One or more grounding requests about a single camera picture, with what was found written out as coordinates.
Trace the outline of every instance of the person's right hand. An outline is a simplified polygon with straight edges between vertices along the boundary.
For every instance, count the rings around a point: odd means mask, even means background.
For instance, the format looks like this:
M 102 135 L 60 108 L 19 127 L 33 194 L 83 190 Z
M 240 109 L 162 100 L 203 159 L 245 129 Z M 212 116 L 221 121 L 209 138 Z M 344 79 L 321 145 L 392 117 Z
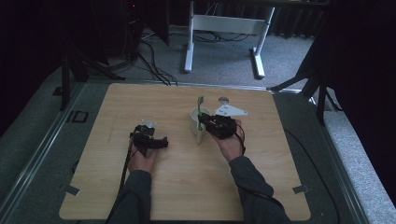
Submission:
M 242 138 L 245 139 L 245 136 L 241 130 L 241 120 L 236 119 L 236 133 Z M 218 139 L 216 136 L 212 135 L 212 137 L 215 139 L 215 141 L 218 143 L 221 154 L 224 156 L 224 158 L 227 160 L 227 162 L 230 162 L 231 160 L 240 157 L 243 155 L 242 152 L 242 144 L 239 141 L 238 137 L 236 137 L 235 134 L 233 136 L 226 138 L 226 139 Z

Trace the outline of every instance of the gray sleeve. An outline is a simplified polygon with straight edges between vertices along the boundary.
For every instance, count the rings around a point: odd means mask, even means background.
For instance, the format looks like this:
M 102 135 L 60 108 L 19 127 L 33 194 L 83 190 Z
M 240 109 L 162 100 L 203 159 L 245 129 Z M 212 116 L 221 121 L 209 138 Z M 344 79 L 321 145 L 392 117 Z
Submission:
M 146 224 L 151 210 L 151 174 L 133 171 L 126 180 L 108 223 Z
M 229 164 L 238 187 L 245 223 L 290 223 L 283 207 L 271 200 L 274 189 L 265 182 L 249 158 L 241 156 Z

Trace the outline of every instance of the hand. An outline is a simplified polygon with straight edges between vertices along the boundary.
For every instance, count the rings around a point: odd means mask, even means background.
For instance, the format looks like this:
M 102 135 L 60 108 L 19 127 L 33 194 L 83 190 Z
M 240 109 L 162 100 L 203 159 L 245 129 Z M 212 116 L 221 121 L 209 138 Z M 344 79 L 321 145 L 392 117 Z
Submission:
M 236 121 L 236 124 L 238 124 L 236 127 L 236 133 L 242 139 L 245 139 L 245 136 L 241 130 L 241 123 L 242 123 L 241 120 L 236 119 L 235 121 Z M 226 139 L 218 139 L 214 135 L 212 135 L 212 137 L 218 143 L 221 154 L 227 160 L 227 162 L 230 162 L 231 160 L 243 155 L 242 144 L 239 141 L 238 137 L 236 137 L 235 134 L 233 134 L 233 136 L 226 138 Z
M 159 150 L 152 150 L 149 157 L 146 158 L 135 146 L 132 146 L 132 158 L 128 163 L 129 172 L 135 170 L 142 170 L 151 174 L 154 167 L 155 159 L 157 158 Z

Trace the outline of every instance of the black tape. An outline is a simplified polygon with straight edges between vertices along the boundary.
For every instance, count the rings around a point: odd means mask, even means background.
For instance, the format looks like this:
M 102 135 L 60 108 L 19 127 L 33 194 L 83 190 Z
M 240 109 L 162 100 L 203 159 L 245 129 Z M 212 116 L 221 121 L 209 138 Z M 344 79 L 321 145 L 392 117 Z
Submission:
M 76 111 L 75 116 L 72 119 L 72 123 L 85 123 L 88 118 L 88 112 Z
M 307 193 L 308 191 L 311 191 L 311 188 L 309 188 L 307 185 L 302 185 L 302 186 L 293 188 L 293 190 L 294 190 L 294 193 L 296 193 L 296 194 L 301 193 L 301 192 Z
M 69 193 L 69 194 L 72 194 L 74 196 L 78 196 L 79 189 L 76 189 L 75 187 L 72 187 L 72 186 L 69 185 L 69 186 L 66 187 L 66 192 Z

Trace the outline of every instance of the white stand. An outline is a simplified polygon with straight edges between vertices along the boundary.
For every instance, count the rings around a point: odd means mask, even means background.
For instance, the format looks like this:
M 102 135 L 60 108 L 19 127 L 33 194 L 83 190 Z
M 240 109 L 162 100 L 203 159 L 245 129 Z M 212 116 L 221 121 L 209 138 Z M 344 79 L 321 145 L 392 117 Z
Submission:
M 262 67 L 262 45 L 270 27 L 270 22 L 274 14 L 274 7 L 266 16 L 265 20 L 251 20 L 230 17 L 194 15 L 194 2 L 190 3 L 190 22 L 189 22 L 189 45 L 187 46 L 185 72 L 191 72 L 192 68 L 192 54 L 194 51 L 194 43 L 192 36 L 194 30 L 236 33 L 244 35 L 260 35 L 260 40 L 257 48 L 253 48 L 253 57 L 256 63 L 257 73 L 259 77 L 265 77 L 264 69 Z

